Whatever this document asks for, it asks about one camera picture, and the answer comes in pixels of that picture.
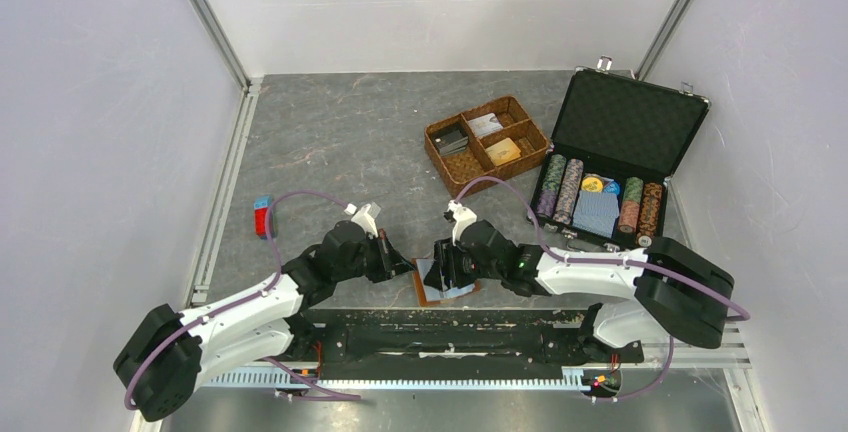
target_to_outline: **gray floor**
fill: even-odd
[[[253,201],[301,188],[355,204],[375,201],[378,225],[407,258],[430,253],[450,226],[442,217],[450,196],[424,152],[424,128],[503,95],[514,95],[550,135],[572,71],[435,72],[270,76],[262,85],[250,137],[215,266],[210,300],[254,285],[275,270],[268,244],[253,230]],[[526,197],[538,169],[510,181]],[[515,242],[535,242],[524,208],[504,187],[464,201]],[[277,206],[284,258],[321,241],[345,216],[335,205],[294,197]],[[672,203],[666,235],[681,239]],[[565,239],[546,234],[552,246]],[[495,282],[448,307],[585,308],[597,297],[569,294],[522,298]],[[414,307],[409,275],[381,284],[365,278],[339,284],[319,307]]]
[[[378,224],[402,254],[428,254],[450,227],[442,217],[450,196],[424,152],[424,127],[507,94],[515,95],[547,133],[553,129],[570,71],[272,76],[265,79],[244,153],[210,287],[217,300],[275,270],[268,244],[253,232],[252,204],[263,194],[313,188],[342,200],[383,207]],[[538,169],[510,182],[529,196]],[[523,206],[503,187],[464,201],[507,237],[535,241]],[[344,218],[317,198],[293,198],[276,209],[279,243],[292,257],[317,243]],[[670,201],[666,235],[683,240]],[[551,245],[565,246],[547,234]],[[496,283],[450,307],[583,308],[582,294],[520,298]],[[321,307],[415,307],[410,277],[382,284],[339,285]],[[625,371],[625,390],[656,371]],[[365,391],[361,404],[287,404],[268,391],[201,389],[165,430],[739,430],[721,370],[673,370],[643,398],[596,405],[566,393]]]
[[[627,370],[624,390],[656,372]],[[576,392],[366,390],[361,403],[295,403],[258,389],[201,389],[168,432],[595,432],[741,430],[721,371],[673,370],[636,400],[592,405]]]

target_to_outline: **case handle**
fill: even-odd
[[[598,70],[601,72],[609,72],[609,69],[612,67],[612,58],[607,57],[606,55],[602,55],[600,59],[598,59]]]

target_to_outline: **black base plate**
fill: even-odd
[[[556,379],[561,367],[590,361],[578,341],[579,310],[311,309],[304,316],[318,325],[325,379]],[[438,356],[446,351],[475,355]],[[644,361],[639,342],[612,353],[622,363]]]

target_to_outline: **yellow poker chip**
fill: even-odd
[[[589,192],[600,192],[604,190],[604,183],[597,177],[586,177],[580,184],[580,188]]]

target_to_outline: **blue object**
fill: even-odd
[[[604,187],[603,193],[605,194],[615,194],[618,195],[621,193],[621,186],[618,185],[618,182],[612,181]]]
[[[273,199],[271,199],[270,195],[263,195],[253,202],[253,210],[267,209],[271,207],[271,202],[273,202]]]

